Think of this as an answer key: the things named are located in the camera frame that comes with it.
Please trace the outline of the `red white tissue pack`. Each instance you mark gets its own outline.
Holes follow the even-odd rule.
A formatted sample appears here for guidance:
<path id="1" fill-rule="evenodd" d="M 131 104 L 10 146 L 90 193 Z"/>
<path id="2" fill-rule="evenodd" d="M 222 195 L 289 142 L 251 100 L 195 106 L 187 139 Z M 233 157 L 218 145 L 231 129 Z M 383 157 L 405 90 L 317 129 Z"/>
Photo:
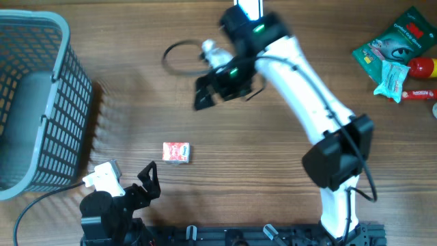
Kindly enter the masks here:
<path id="1" fill-rule="evenodd" d="M 180 164 L 190 161 L 191 146 L 188 142 L 164 142 L 163 161 Z"/>

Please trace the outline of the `teal wet wipes pack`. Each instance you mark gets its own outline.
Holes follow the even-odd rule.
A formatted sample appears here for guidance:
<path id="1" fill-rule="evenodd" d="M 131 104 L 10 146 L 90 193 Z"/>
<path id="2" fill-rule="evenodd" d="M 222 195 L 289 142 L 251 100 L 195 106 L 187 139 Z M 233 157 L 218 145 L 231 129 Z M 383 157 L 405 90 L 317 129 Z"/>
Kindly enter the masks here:
<path id="1" fill-rule="evenodd" d="M 374 95 L 382 95 L 401 102 L 403 84 L 408 75 L 409 67 L 397 62 L 382 61 L 382 80 L 373 91 Z"/>

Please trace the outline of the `green white glove package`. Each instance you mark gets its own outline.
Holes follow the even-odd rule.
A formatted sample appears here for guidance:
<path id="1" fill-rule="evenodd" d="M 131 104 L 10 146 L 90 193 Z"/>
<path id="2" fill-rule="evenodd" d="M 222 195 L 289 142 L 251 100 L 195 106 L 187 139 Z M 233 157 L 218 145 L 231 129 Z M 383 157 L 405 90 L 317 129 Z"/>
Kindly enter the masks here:
<path id="1" fill-rule="evenodd" d="M 387 30 L 352 52 L 352 56 L 377 84 L 382 81 L 382 62 L 406 65 L 436 45 L 436 26 L 414 7 L 407 9 Z"/>

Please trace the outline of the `red chili sauce bottle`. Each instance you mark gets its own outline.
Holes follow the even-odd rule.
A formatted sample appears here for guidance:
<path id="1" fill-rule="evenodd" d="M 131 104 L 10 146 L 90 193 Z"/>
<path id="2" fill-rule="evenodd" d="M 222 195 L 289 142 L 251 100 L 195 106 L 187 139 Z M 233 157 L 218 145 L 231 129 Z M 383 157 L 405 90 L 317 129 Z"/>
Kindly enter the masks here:
<path id="1" fill-rule="evenodd" d="M 413 58 L 408 62 L 408 75 L 418 79 L 436 78 L 436 59 L 428 57 Z"/>

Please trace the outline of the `red coffee stick sachet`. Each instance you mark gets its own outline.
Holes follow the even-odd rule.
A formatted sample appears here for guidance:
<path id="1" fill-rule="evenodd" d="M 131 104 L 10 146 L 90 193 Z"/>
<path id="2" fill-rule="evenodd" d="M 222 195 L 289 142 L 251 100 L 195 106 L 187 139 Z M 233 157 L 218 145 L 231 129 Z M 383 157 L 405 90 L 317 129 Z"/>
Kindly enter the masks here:
<path id="1" fill-rule="evenodd" d="M 436 100 L 436 90 L 406 90 L 400 94 L 400 103 L 403 100 Z"/>

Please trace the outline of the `green lid jar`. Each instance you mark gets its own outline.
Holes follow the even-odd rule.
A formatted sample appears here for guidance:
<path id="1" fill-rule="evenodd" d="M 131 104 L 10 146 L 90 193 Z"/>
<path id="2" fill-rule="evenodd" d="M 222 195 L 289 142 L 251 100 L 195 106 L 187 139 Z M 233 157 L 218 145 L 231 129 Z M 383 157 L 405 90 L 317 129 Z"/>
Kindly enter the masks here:
<path id="1" fill-rule="evenodd" d="M 437 118 L 437 103 L 435 103 L 432 107 L 432 113 L 435 118 Z"/>

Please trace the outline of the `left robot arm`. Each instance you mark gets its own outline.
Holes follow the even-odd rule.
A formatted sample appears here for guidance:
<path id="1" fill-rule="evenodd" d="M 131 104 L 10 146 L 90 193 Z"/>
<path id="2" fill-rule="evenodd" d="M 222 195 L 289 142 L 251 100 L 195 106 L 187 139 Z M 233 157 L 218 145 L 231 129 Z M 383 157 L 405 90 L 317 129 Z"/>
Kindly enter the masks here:
<path id="1" fill-rule="evenodd" d="M 94 172 L 83 178 L 86 187 L 95 191 L 80 203 L 81 245 L 155 245 L 156 240 L 142 219 L 134 218 L 136 210 L 146 208 L 160 197 L 157 166 L 151 162 L 140 171 L 141 185 L 123 188 L 122 173 L 117 161 L 95 166 Z"/>

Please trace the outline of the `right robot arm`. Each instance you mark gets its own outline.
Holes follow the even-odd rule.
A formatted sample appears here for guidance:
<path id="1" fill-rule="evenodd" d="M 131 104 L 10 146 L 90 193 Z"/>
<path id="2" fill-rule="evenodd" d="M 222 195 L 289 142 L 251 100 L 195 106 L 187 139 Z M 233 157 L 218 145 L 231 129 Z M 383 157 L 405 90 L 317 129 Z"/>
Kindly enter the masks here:
<path id="1" fill-rule="evenodd" d="M 373 122 L 366 115 L 355 115 L 330 92 L 297 37 L 274 12 L 253 20 L 235 5 L 224 12 L 220 25 L 235 51 L 229 53 L 212 40 L 202 43 L 202 57 L 210 68 L 196 80 L 194 108 L 213 107 L 214 95 L 226 101 L 251 96 L 256 74 L 269 81 L 311 144 L 302 165 L 320 188 L 321 226 L 334 243 L 349 243 L 358 228 L 358 179 L 369 173 Z"/>

